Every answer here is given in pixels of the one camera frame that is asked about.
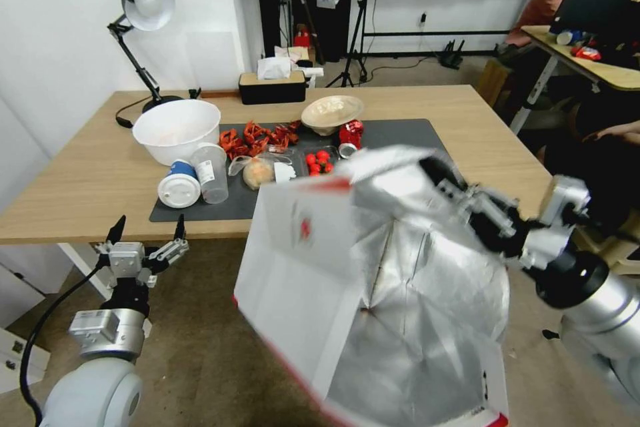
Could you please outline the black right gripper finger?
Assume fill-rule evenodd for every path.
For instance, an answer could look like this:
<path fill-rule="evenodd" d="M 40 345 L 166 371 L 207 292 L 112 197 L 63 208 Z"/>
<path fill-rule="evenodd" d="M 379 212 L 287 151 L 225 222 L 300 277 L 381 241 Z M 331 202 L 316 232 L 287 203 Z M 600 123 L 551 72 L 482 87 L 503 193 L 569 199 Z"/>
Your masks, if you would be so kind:
<path fill-rule="evenodd" d="M 503 198 L 492 195 L 484 189 L 470 190 L 473 192 L 473 197 L 475 198 L 475 207 L 462 208 L 470 228 L 473 230 L 473 214 L 484 212 L 499 224 L 504 233 L 512 235 L 515 231 L 511 228 L 509 220 L 507 220 L 506 217 L 503 217 L 501 212 L 506 210 L 508 207 L 515 207 L 515 205 L 513 203 L 504 202 Z"/>
<path fill-rule="evenodd" d="M 461 174 L 445 160 L 437 156 L 419 160 L 420 168 L 431 180 L 435 189 L 459 208 L 474 208 L 475 198 L 469 184 Z"/>

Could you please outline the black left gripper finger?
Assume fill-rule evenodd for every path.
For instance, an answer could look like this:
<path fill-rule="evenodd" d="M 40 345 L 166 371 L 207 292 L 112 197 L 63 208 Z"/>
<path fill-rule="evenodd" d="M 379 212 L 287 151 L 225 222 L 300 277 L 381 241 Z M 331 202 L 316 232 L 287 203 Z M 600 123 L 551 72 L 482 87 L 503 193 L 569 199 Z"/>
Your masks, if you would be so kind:
<path fill-rule="evenodd" d="M 180 260 L 188 250 L 189 243 L 186 239 L 185 217 L 181 214 L 177 221 L 173 239 L 170 242 L 159 248 L 145 248 L 143 284 L 147 287 L 155 287 L 158 275 Z"/>
<path fill-rule="evenodd" d="M 107 234 L 106 240 L 95 246 L 98 254 L 95 268 L 104 268 L 110 266 L 109 253 L 116 243 L 121 241 L 126 223 L 126 215 L 122 215 L 116 224 L 112 226 Z"/>

